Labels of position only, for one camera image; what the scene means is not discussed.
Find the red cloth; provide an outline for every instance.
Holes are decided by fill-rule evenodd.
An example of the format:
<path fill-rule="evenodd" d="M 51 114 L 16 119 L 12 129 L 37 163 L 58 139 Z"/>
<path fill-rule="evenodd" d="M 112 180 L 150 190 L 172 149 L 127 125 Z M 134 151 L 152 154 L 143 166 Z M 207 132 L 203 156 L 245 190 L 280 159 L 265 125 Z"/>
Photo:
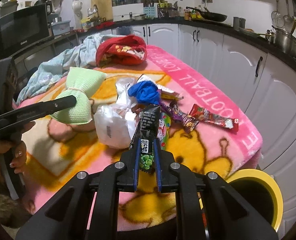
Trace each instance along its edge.
<path fill-rule="evenodd" d="M 140 58 L 133 55 L 128 50 L 143 51 L 144 57 Z M 147 58 L 147 49 L 145 41 L 135 35 L 128 35 L 120 38 L 110 38 L 102 43 L 96 53 L 96 64 L 99 66 L 105 53 L 112 54 L 112 62 L 122 65 L 138 65 Z"/>

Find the kitchen counter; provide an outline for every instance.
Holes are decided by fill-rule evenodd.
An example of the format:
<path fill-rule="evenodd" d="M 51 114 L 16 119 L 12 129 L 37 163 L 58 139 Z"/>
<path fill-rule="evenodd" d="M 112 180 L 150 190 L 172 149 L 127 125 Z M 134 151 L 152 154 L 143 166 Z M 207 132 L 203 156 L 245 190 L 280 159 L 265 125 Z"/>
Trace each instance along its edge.
<path fill-rule="evenodd" d="M 186 20 L 175 20 L 175 19 L 146 19 L 139 21 L 120 21 L 116 22 L 113 25 L 97 30 L 96 28 L 90 29 L 87 33 L 99 32 L 107 29 L 114 29 L 121 26 L 134 26 L 134 25 L 148 25 L 148 24 L 181 24 L 181 25 L 189 25 L 197 28 L 205 28 L 209 30 L 213 30 L 219 33 L 226 34 L 243 42 L 246 42 L 265 53 L 269 53 L 285 64 L 287 64 L 290 68 L 292 68 L 296 72 L 296 58 L 289 56 L 288 54 L 283 53 L 279 48 L 274 46 L 273 44 L 269 44 L 264 38 L 254 38 L 247 34 L 238 32 L 234 30 L 232 27 L 228 25 L 224 25 L 221 23 L 210 22 L 210 21 L 200 21 L 200 22 L 192 22 Z"/>

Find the cutting board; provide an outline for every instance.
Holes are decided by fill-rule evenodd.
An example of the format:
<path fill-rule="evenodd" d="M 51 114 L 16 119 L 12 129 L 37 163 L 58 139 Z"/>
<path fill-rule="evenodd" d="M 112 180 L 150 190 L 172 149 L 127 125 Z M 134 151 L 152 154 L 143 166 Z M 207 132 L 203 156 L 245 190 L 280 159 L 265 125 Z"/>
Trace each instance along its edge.
<path fill-rule="evenodd" d="M 112 0 L 91 0 L 91 8 L 97 5 L 100 18 L 106 18 L 107 21 L 113 20 Z"/>

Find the microwave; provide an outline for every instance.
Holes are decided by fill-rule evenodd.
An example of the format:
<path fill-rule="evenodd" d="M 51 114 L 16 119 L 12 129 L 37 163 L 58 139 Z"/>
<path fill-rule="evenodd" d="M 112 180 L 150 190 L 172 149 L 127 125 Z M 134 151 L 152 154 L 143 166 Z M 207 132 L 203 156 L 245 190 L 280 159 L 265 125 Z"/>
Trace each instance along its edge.
<path fill-rule="evenodd" d="M 45 4 L 27 7 L 0 18 L 0 59 L 13 57 L 53 38 Z"/>

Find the silver screw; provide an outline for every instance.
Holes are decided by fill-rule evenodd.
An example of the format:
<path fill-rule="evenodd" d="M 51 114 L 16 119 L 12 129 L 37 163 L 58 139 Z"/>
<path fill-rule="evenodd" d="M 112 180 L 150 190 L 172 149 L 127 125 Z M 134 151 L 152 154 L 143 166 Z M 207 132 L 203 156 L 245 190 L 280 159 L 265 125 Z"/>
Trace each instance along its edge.
<path fill-rule="evenodd" d="M 176 169 L 180 168 L 180 164 L 179 163 L 171 163 L 170 167 L 173 168 L 174 170 L 176 170 Z"/>
<path fill-rule="evenodd" d="M 115 163 L 115 167 L 117 169 L 122 169 L 124 167 L 124 163 L 123 162 L 117 162 L 117 163 Z"/>
<path fill-rule="evenodd" d="M 78 172 L 77 174 L 78 179 L 84 179 L 86 176 L 87 176 L 87 173 L 85 173 L 84 171 Z"/>
<path fill-rule="evenodd" d="M 208 173 L 208 177 L 210 179 L 217 179 L 218 178 L 218 174 L 212 171 L 212 172 L 209 172 Z"/>

